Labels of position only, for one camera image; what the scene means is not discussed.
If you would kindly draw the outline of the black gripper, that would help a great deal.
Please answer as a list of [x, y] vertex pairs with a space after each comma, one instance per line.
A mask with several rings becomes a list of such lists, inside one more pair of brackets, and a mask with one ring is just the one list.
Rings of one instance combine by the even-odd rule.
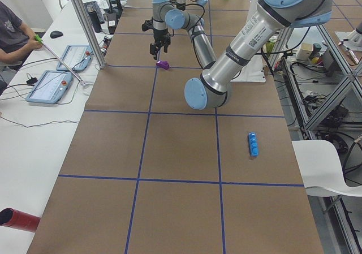
[[171, 44], [171, 34], [169, 30], [166, 29], [153, 29], [153, 37], [154, 43], [150, 44], [149, 51], [150, 54], [153, 56], [154, 60], [158, 59], [158, 52], [163, 47], [165, 53], [168, 52], [168, 47]]

